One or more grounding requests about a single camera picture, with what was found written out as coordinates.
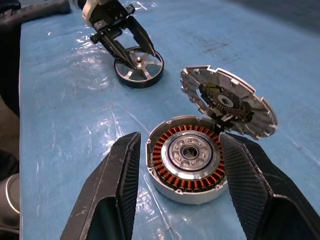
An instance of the blue plastic sheet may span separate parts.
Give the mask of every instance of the blue plastic sheet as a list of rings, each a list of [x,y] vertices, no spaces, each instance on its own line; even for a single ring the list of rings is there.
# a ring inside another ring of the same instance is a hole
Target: blue plastic sheet
[[[165,61],[163,78],[150,88],[118,82],[113,58],[91,43],[94,30],[80,10],[22,26],[23,239],[58,239],[86,178],[117,138],[135,131],[142,146],[133,239],[245,239],[228,191],[203,205],[184,205],[159,194],[149,179],[144,143],[152,129],[179,115],[201,116],[180,89],[180,72],[190,65],[226,69],[268,99],[279,128],[260,143],[319,212],[319,33],[240,1],[123,3],[136,7]],[[136,45],[127,31],[119,41]]]

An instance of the wheel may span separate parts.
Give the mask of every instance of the wheel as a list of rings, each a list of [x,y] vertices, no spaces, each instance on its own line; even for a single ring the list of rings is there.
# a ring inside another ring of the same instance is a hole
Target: wheel
[[[136,64],[137,70],[114,61],[114,70],[120,82],[134,89],[143,89],[155,85],[163,76],[165,63],[158,52],[155,56],[143,51],[141,47],[131,47],[127,51]]]

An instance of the cable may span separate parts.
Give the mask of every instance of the cable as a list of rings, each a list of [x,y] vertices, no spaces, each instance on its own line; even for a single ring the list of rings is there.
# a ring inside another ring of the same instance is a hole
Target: cable
[[[7,228],[7,227],[2,227],[2,226],[0,226],[0,231],[12,233],[12,234],[18,234],[18,235],[20,234],[19,230]]]

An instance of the table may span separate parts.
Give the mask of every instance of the table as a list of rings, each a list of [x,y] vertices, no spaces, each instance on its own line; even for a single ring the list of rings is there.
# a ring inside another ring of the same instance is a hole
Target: table
[[[278,116],[262,141],[272,161],[320,212],[319,3],[289,0],[144,0],[132,3],[165,60],[155,86],[121,85],[113,58],[93,45],[80,10],[21,30],[20,174],[24,240],[60,237],[84,181],[117,138],[142,134],[133,239],[245,239],[228,192],[203,205],[160,195],[144,143],[162,121],[197,115],[181,92],[186,66],[226,69],[254,86]],[[135,46],[125,31],[119,40]]]

